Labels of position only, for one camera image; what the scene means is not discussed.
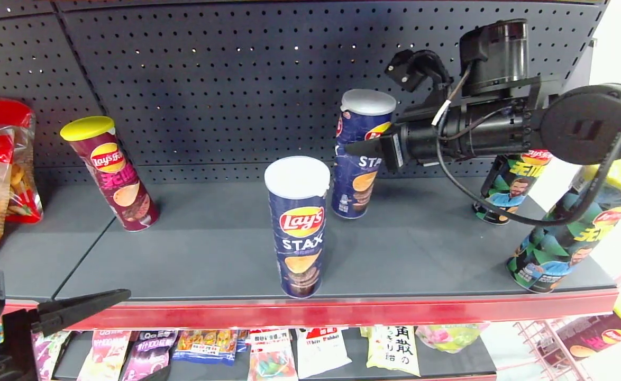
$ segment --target purple lay's can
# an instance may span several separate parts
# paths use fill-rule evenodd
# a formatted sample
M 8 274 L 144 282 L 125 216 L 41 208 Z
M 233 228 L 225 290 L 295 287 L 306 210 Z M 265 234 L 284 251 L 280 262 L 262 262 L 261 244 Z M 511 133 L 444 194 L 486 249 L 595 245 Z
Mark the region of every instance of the purple lay's can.
M 113 119 L 88 116 L 68 123 L 60 133 L 83 160 L 125 230 L 141 231 L 158 220 L 156 205 L 120 150 Z
M 336 129 L 332 210 L 345 219 L 358 219 L 367 212 L 381 159 L 349 155 L 344 147 L 380 137 L 390 127 L 396 106 L 395 98 L 374 90 L 349 90 L 342 97 Z
M 322 279 L 330 169 L 312 157 L 291 156 L 270 164 L 264 180 L 282 289 L 297 299 L 311 297 Z

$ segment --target white snack package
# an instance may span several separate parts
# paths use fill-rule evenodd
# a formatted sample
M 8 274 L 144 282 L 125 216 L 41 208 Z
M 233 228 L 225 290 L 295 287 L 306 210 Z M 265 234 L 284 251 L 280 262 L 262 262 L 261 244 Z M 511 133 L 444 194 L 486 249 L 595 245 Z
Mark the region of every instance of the white snack package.
M 419 359 L 416 357 L 414 327 L 374 327 L 369 336 L 367 367 L 401 370 L 421 377 Z
M 344 336 L 338 328 L 296 330 L 299 378 L 308 378 L 350 364 Z

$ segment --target blue lay's stax can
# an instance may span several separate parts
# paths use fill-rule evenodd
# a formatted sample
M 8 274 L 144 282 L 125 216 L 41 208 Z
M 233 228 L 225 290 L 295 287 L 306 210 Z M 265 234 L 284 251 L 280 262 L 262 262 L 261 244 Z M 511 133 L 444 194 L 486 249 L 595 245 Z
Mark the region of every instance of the blue lay's stax can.
M 381 159 L 349 155 L 344 147 L 380 137 L 390 127 L 396 106 L 392 96 L 368 89 L 349 90 L 341 99 L 332 209 L 345 219 L 358 219 L 367 212 Z
M 330 169 L 312 157 L 291 156 L 270 164 L 264 180 L 282 289 L 310 297 L 321 283 Z

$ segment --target red shelf edge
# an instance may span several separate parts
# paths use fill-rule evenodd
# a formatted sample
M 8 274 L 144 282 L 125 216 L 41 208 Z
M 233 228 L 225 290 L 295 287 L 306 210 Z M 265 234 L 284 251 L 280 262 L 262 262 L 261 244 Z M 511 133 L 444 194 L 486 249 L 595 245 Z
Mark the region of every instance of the red shelf edge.
M 557 319 L 612 311 L 618 296 L 610 289 L 515 296 L 378 297 L 222 302 L 125 302 L 71 326 L 70 330 L 223 329 L 360 325 L 454 324 L 479 321 Z M 8 301 L 4 313 L 35 308 Z

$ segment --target black cable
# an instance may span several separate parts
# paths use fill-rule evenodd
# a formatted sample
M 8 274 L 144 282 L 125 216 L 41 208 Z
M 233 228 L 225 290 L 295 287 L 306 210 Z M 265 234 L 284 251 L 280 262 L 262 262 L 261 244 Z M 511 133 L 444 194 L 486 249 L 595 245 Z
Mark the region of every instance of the black cable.
M 472 130 L 475 130 L 477 126 L 479 126 L 482 123 L 485 123 L 485 121 L 487 121 L 487 119 L 491 118 L 492 116 L 497 115 L 498 113 L 503 113 L 503 111 L 509 111 L 509 110 L 512 110 L 512 107 L 503 107 L 503 108 L 499 108 L 498 110 L 494 110 L 491 113 L 483 116 L 482 118 L 479 118 L 473 121 L 472 123 L 470 123 L 470 125 L 468 125 L 468 127 L 464 128 L 458 133 L 455 133 L 451 137 L 442 137 L 438 133 L 438 139 L 444 140 L 444 141 L 458 139 L 462 137 L 463 135 L 466 135 L 466 133 L 471 132 Z
M 444 124 L 440 123 L 438 125 L 438 135 L 442 134 L 443 128 L 444 128 Z M 444 175 L 449 179 L 449 181 L 451 181 L 456 186 L 456 188 L 460 189 L 461 192 L 465 193 L 468 197 L 472 198 L 475 202 L 480 203 L 480 205 L 487 208 L 488 210 L 491 210 L 492 212 L 496 214 L 503 215 L 503 217 L 508 217 L 511 220 L 514 220 L 514 221 L 517 221 L 523 224 L 534 225 L 534 226 L 558 226 L 558 225 L 571 224 L 571 222 L 574 222 L 580 219 L 584 215 L 586 210 L 588 210 L 590 205 L 593 203 L 593 201 L 595 200 L 595 197 L 597 197 L 598 193 L 600 192 L 601 186 L 603 185 L 603 183 L 605 183 L 605 178 L 607 174 L 609 174 L 609 169 L 611 168 L 613 162 L 618 157 L 618 154 L 620 154 L 621 129 L 617 133 L 614 140 L 612 141 L 611 149 L 607 152 L 607 154 L 605 155 L 605 158 L 602 160 L 600 167 L 598 167 L 597 173 L 595 173 L 595 176 L 593 177 L 593 180 L 588 185 L 588 190 L 584 194 L 583 199 L 581 200 L 581 203 L 579 203 L 579 205 L 574 210 L 570 211 L 569 215 L 567 215 L 563 219 L 550 220 L 550 221 L 528 219 L 527 217 L 523 217 L 518 214 L 506 212 L 505 210 L 502 210 L 501 208 L 487 202 L 487 200 L 477 197 L 475 193 L 471 192 L 470 190 L 465 188 L 463 184 L 459 183 L 459 181 L 456 180 L 456 178 L 449 171 L 448 167 L 444 163 L 440 140 L 436 139 L 435 144 L 436 144 L 436 150 L 437 150 L 437 158 L 438 158 L 438 161 L 440 162 L 440 167 L 442 168 Z

